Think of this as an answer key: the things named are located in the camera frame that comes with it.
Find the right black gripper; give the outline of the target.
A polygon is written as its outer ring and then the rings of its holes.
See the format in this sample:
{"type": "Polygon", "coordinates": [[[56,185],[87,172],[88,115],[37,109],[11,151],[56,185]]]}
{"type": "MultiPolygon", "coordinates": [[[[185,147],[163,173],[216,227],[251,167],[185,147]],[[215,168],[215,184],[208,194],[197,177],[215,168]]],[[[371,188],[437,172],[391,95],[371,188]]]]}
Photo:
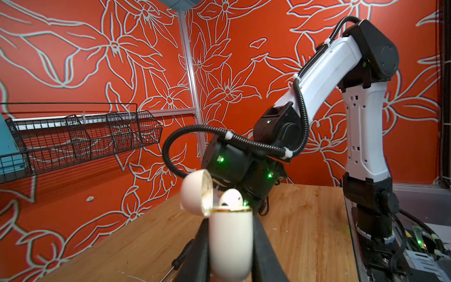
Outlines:
{"type": "Polygon", "coordinates": [[[269,194],[287,177],[284,165],[268,156],[238,148],[214,135],[202,160],[202,169],[221,186],[237,189],[255,212],[270,210],[269,194]]]}

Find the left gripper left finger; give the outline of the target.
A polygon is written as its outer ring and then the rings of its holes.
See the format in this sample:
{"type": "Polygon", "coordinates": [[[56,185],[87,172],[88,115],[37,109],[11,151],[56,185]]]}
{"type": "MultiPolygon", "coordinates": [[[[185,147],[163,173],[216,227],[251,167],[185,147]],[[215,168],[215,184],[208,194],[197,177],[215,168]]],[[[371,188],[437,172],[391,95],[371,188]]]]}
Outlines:
{"type": "Polygon", "coordinates": [[[209,282],[209,220],[204,219],[190,245],[176,282],[209,282]]]}

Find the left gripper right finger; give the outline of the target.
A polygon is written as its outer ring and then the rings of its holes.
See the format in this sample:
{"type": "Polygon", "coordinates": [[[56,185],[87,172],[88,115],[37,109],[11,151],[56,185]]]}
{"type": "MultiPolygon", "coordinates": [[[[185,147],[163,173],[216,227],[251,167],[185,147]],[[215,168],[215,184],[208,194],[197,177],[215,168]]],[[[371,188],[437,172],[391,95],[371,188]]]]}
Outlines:
{"type": "Polygon", "coordinates": [[[259,217],[253,217],[253,282],[288,282],[259,217]]]}

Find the white earbud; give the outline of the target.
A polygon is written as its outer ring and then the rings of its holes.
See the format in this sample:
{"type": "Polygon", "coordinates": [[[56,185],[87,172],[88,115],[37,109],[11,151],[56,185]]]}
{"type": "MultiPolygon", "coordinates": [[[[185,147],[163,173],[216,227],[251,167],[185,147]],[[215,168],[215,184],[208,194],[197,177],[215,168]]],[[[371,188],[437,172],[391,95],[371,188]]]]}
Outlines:
{"type": "Polygon", "coordinates": [[[244,205],[243,196],[237,189],[226,190],[220,197],[218,205],[232,209],[242,208],[244,205]]]}

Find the white earbuds charging case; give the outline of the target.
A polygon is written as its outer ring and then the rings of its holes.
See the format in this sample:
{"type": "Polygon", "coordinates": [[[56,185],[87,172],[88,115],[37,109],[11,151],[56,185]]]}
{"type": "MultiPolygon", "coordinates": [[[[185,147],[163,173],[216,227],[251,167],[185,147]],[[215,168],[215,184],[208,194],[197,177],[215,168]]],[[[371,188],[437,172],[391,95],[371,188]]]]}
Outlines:
{"type": "Polygon", "coordinates": [[[181,188],[182,210],[209,220],[209,259],[213,274],[223,282],[241,282],[253,263],[253,212],[250,206],[221,207],[215,201],[208,170],[188,174],[181,188]]]}

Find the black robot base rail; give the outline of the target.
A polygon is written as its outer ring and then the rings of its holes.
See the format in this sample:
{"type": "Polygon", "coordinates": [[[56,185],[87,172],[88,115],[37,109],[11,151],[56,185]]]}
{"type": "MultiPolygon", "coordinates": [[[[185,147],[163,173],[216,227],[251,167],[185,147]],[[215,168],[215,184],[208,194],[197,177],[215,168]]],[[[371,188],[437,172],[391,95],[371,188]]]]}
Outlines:
{"type": "Polygon", "coordinates": [[[360,234],[357,206],[345,200],[360,282],[449,282],[451,242],[426,223],[401,210],[392,221],[390,242],[360,234]]]}

